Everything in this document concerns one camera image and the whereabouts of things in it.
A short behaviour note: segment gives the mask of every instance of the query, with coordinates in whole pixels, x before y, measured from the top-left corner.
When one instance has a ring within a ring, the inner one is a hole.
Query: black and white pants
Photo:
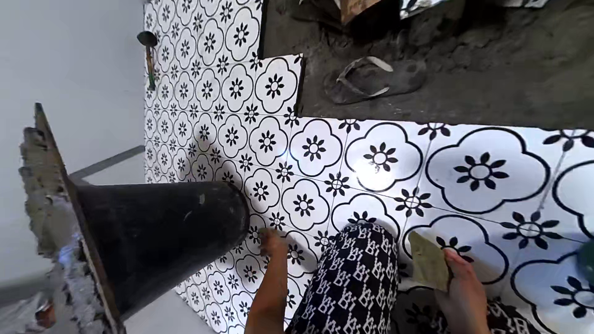
[[[397,255],[396,239],[380,225],[346,226],[324,250],[286,333],[390,332],[398,284]],[[491,301],[488,309],[492,333],[516,333],[518,320],[526,324],[522,334],[539,333],[514,307]],[[418,325],[418,334],[426,333],[450,333],[442,312]]]

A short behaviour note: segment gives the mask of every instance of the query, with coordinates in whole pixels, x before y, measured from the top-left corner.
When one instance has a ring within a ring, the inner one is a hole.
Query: patterned ceramic tile
[[[431,140],[419,188],[433,205],[483,215],[542,198],[562,151],[536,128],[445,125]]]
[[[303,58],[300,55],[265,59],[256,68],[254,104],[267,114],[294,109]]]
[[[340,121],[310,117],[293,123],[287,120],[292,126],[287,162],[294,166],[294,173],[318,179],[337,174],[346,141],[346,133],[338,129]]]

